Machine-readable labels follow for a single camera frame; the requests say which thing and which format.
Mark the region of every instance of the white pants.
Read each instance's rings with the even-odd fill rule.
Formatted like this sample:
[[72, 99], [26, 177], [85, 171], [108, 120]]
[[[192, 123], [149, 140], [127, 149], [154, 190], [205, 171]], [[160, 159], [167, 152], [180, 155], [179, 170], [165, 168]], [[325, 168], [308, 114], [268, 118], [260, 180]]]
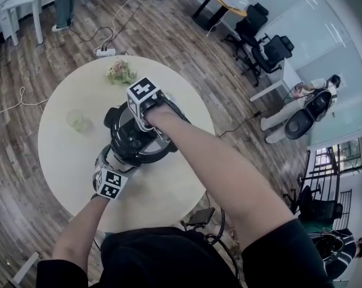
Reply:
[[[269, 118], [263, 118], [261, 120], [261, 130], [265, 131], [266, 129], [272, 128], [285, 122], [289, 119], [295, 112], [302, 108], [302, 104], [300, 101], [292, 101], [286, 104], [278, 113], [274, 114]], [[269, 144], [277, 143], [282, 140], [285, 135], [285, 125], [279, 127], [276, 131], [274, 131], [271, 135], [266, 138], [266, 142]]]

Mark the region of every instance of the round wooden table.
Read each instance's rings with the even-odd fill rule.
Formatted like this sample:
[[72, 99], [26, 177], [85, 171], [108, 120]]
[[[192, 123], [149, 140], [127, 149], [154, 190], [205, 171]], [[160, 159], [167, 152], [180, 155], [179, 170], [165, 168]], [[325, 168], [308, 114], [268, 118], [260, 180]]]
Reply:
[[[108, 109], [126, 101], [126, 86], [111, 85], [105, 71], [117, 60], [129, 63], [137, 78], [147, 76], [169, 93], [190, 122], [212, 134], [212, 120], [195, 89], [172, 69], [138, 56], [92, 61], [65, 78], [53, 92], [38, 131], [38, 155], [45, 179], [62, 206], [76, 215], [95, 193], [96, 157], [110, 143], [103, 124]], [[80, 110], [91, 127], [84, 134], [67, 124], [67, 114]], [[105, 232], [169, 226], [201, 199], [204, 187], [180, 152], [142, 165], [117, 200], [112, 200], [98, 226]]]

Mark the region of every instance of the person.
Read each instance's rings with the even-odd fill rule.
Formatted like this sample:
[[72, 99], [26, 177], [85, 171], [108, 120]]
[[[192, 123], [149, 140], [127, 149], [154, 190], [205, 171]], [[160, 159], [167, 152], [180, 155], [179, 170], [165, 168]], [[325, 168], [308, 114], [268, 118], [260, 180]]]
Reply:
[[335, 230], [334, 234], [338, 236], [342, 242], [337, 239], [333, 242], [333, 238], [329, 235], [313, 240], [315, 244], [320, 247], [327, 247], [329, 244], [334, 246], [333, 251], [329, 251], [329, 249], [322, 251], [325, 256], [322, 258], [328, 258], [329, 253], [334, 257], [329, 263], [325, 264], [326, 272], [332, 280], [335, 280], [344, 273], [352, 259], [362, 258], [362, 238], [355, 240], [353, 234], [347, 228]]
[[[174, 142], [230, 217], [249, 288], [297, 287], [298, 283], [333, 287], [300, 221], [245, 157], [167, 106], [150, 109], [145, 118]], [[107, 204], [108, 199], [95, 196], [73, 218], [58, 238], [52, 258], [38, 264], [37, 288], [88, 286], [88, 255]], [[94, 287], [239, 287], [201, 232], [175, 227], [109, 235], [101, 245], [101, 261], [104, 269]]]
[[[291, 101], [290, 103], [283, 106], [283, 108], [273, 116], [269, 118], [261, 119], [261, 130], [266, 131], [269, 128], [277, 126], [287, 119], [289, 119], [297, 110], [302, 109], [304, 107], [304, 100], [308, 94], [310, 94], [315, 89], [325, 88], [329, 90], [332, 94], [331, 104], [333, 106], [337, 101], [337, 89], [341, 84], [341, 78], [334, 74], [329, 79], [316, 79], [311, 81], [310, 85], [306, 85], [304, 83], [299, 83], [294, 88], [294, 95], [297, 99]], [[266, 142], [269, 144], [277, 143], [282, 140], [285, 135], [285, 126], [282, 125], [276, 131], [271, 133], [268, 137], [266, 137]]]
[[56, 24], [52, 32], [68, 29], [73, 21], [74, 0], [55, 0]]

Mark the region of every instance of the white cable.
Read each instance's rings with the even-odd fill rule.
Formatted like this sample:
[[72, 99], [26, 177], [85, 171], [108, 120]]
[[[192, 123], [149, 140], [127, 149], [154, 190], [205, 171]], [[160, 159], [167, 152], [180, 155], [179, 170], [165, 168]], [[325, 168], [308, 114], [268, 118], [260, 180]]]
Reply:
[[41, 103], [43, 103], [45, 101], [48, 101], [48, 99], [45, 99], [43, 101], [40, 101], [39, 103], [24, 103], [23, 102], [23, 94], [24, 94], [24, 92], [25, 92], [25, 87], [23, 86], [22, 88], [20, 88], [20, 96], [21, 96], [20, 102], [17, 105], [13, 106], [13, 107], [6, 108], [5, 110], [0, 111], [0, 113], [3, 113], [3, 112], [8, 111], [10, 109], [13, 109], [13, 108], [17, 107], [20, 104], [24, 104], [26, 106], [37, 106], [37, 105], [39, 105], [39, 104], [41, 104]]
[[228, 14], [228, 12], [231, 11], [233, 8], [234, 8], [234, 7], [230, 8], [229, 10], [227, 10], [227, 11], [225, 12], [225, 14], [222, 16], [221, 20], [220, 20], [218, 23], [216, 23], [214, 26], [212, 26], [212, 27], [210, 28], [209, 32], [206, 34], [206, 37], [209, 36], [210, 31], [211, 31], [215, 26], [218, 26], [218, 25], [224, 20], [226, 14]]
[[112, 21], [111, 21], [111, 23], [112, 23], [112, 25], [113, 25], [113, 32], [112, 32], [111, 36], [109, 36], [100, 46], [98, 46], [97, 48], [95, 48], [95, 50], [93, 50], [93, 53], [96, 53], [96, 50], [97, 50], [97, 49], [101, 48], [109, 39], [113, 38], [114, 32], [115, 32], [115, 30], [116, 30], [116, 25], [114, 24], [114, 20], [116, 19], [117, 14], [120, 12], [120, 10], [121, 10], [124, 6], [126, 6], [126, 4], [127, 4], [129, 1], [130, 1], [130, 0], [127, 0], [126, 3], [124, 3], [124, 4], [119, 8], [119, 10], [117, 11], [117, 13], [114, 15], [114, 18], [113, 18]]

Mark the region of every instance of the window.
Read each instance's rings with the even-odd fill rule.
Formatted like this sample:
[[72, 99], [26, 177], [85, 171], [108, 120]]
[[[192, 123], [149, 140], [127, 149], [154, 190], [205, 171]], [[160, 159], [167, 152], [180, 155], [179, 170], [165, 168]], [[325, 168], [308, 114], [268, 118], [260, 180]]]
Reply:
[[[333, 145], [329, 148], [322, 148], [316, 151], [315, 170], [320, 170], [322, 173], [334, 173], [334, 169], [338, 164], [338, 147]], [[361, 165], [361, 149], [358, 139], [351, 140], [339, 145], [340, 156], [340, 172], [353, 169]]]

